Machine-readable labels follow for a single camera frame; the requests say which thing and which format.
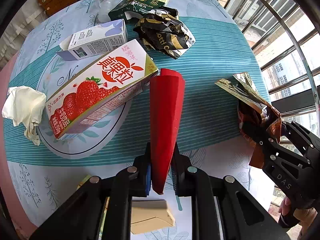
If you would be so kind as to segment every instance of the strawberry milk drink carton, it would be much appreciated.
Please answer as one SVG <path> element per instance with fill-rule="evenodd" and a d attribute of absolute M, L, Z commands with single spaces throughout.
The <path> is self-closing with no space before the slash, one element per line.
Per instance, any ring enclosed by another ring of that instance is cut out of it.
<path fill-rule="evenodd" d="M 132 40 L 89 64 L 46 102 L 57 140 L 77 137 L 146 87 L 158 68 Z"/>

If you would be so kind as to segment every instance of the human hand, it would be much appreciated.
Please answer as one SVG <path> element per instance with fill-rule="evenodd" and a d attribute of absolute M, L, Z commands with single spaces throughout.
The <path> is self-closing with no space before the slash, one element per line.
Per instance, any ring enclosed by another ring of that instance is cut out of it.
<path fill-rule="evenodd" d="M 281 202 L 278 212 L 283 216 L 287 215 L 291 210 L 291 201 L 289 198 L 285 197 Z M 296 209 L 293 213 L 294 217 L 300 220 L 299 225 L 302 226 L 298 240 L 306 233 L 309 226 L 312 224 L 313 220 L 317 216 L 317 211 L 314 208 L 310 209 Z"/>

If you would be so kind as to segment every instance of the white and purple box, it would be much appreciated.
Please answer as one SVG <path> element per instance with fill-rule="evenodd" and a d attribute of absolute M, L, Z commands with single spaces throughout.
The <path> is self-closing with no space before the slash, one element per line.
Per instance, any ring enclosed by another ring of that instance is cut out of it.
<path fill-rule="evenodd" d="M 113 51 L 128 41 L 123 19 L 102 23 L 70 35 L 56 53 L 64 60 L 79 60 Z"/>

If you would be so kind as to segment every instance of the crumpled black wrapper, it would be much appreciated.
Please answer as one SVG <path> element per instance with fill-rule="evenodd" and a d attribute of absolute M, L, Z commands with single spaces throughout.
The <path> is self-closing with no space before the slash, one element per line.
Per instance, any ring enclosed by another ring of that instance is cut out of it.
<path fill-rule="evenodd" d="M 159 50 L 174 59 L 179 58 L 182 54 L 178 50 L 188 49 L 191 46 L 188 45 L 187 34 L 190 31 L 168 11 L 160 9 L 152 11 L 156 12 L 143 14 L 143 18 L 133 30 L 138 33 L 139 39 L 147 49 Z"/>

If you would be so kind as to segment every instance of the white curtain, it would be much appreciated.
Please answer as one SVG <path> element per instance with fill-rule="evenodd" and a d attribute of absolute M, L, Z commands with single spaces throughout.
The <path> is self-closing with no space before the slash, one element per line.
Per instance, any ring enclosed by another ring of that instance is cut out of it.
<path fill-rule="evenodd" d="M 0 70 L 20 50 L 28 33 L 47 19 L 37 0 L 27 0 L 0 38 Z"/>

